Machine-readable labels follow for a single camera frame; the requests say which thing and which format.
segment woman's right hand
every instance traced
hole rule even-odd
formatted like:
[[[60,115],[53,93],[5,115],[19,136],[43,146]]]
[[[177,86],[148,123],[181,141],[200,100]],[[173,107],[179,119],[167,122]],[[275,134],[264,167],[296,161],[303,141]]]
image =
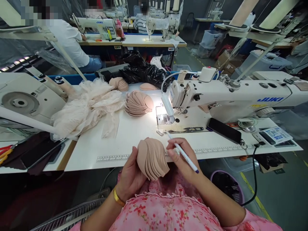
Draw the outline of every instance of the woman's right hand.
[[[184,178],[191,183],[192,185],[196,186],[198,182],[200,182],[200,178],[203,177],[203,173],[200,170],[200,166],[198,164],[198,160],[196,157],[195,152],[189,145],[186,139],[184,138],[174,138],[171,140],[168,140],[168,146],[167,151],[173,162],[176,164],[178,169],[181,171]],[[178,144],[181,146],[181,148],[184,150],[184,152],[189,156],[191,161],[195,164],[195,166],[199,169],[199,173],[196,173],[189,164],[185,161],[182,155],[177,154],[174,151],[174,148],[176,148],[175,144]]]

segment woman's left hand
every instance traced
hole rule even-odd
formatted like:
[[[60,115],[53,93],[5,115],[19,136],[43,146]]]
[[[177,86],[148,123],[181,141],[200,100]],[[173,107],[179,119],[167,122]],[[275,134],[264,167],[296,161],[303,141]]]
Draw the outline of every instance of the woman's left hand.
[[[116,186],[116,193],[123,202],[130,199],[147,179],[137,165],[137,154],[137,148],[133,147],[133,151],[122,169],[120,181]]]

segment juki logo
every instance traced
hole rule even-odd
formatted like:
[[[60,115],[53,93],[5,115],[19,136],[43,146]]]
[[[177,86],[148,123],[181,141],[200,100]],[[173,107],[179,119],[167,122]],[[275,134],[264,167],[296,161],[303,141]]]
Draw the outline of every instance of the juki logo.
[[[258,99],[258,102],[279,102],[283,99],[284,99],[283,97],[278,97],[278,98],[265,97],[264,99]]]

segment gold bracelet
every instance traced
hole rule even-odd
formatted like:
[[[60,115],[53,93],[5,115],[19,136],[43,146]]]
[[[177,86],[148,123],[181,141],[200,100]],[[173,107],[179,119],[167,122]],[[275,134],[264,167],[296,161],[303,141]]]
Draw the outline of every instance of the gold bracelet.
[[[122,207],[125,206],[125,203],[124,203],[123,201],[121,201],[121,199],[118,197],[115,188],[113,189],[113,196],[114,196],[114,198],[115,198],[115,201],[116,201],[119,205],[121,205]]]

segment yellow floor line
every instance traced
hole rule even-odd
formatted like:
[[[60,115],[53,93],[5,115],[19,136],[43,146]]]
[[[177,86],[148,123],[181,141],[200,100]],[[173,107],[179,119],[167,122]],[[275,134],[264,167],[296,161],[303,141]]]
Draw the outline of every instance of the yellow floor line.
[[[251,193],[254,195],[254,190],[251,187],[250,183],[248,182],[246,176],[244,175],[244,173],[241,172],[241,176],[243,178],[243,180],[246,182],[248,188],[250,189]],[[268,212],[266,211],[266,209],[264,208],[263,204],[261,203],[261,201],[259,200],[258,196],[256,196],[255,198],[257,204],[259,205],[261,211],[263,212],[263,214],[265,215],[266,219],[273,222],[273,220],[271,219],[270,215],[268,214]]]
[[[196,56],[194,56],[203,66],[205,66],[201,61],[200,61],[200,59],[198,59]]]
[[[306,167],[308,167],[308,163],[306,162],[306,161],[304,161],[302,158],[300,158],[298,155],[296,155],[296,153],[293,151],[293,153],[294,153],[294,155],[296,156],[296,157],[298,157],[299,159],[301,159],[303,162],[304,162],[304,164],[306,165]]]

